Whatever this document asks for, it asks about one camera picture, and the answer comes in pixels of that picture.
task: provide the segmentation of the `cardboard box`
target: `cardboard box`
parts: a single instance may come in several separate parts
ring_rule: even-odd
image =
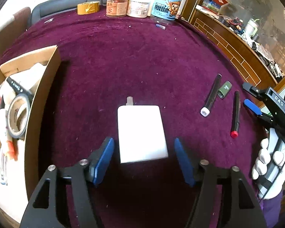
[[[215,14],[218,14],[221,6],[227,4],[226,0],[203,0],[202,7],[212,11]]]
[[[46,66],[28,115],[24,141],[18,140],[17,143],[18,159],[8,162],[8,185],[0,183],[0,222],[4,227],[19,226],[28,200],[38,184],[38,147],[43,110],[60,62],[58,48],[54,45],[28,52],[0,66],[0,84],[6,77],[30,69],[35,63]]]

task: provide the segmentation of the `yellow tape roll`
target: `yellow tape roll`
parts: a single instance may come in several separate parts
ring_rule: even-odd
[[[99,11],[100,2],[84,2],[77,5],[77,14],[89,14]]]

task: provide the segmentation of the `cartoon character on label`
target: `cartoon character on label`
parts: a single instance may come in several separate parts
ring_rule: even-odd
[[[176,16],[177,14],[177,11],[178,11],[178,8],[180,7],[180,2],[169,2],[167,3],[169,6],[168,6],[168,10],[170,11],[170,17],[172,16]]]

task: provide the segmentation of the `black leather chair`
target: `black leather chair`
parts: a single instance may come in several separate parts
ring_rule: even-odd
[[[49,0],[40,3],[28,18],[27,29],[45,17],[74,10],[77,8],[77,4],[90,1],[100,1],[100,5],[107,4],[107,0]]]

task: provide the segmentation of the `wooden cabinet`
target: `wooden cabinet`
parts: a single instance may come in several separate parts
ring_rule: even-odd
[[[195,9],[191,24],[215,43],[230,59],[244,81],[259,89],[274,88],[277,81],[253,50],[236,34],[207,14]]]

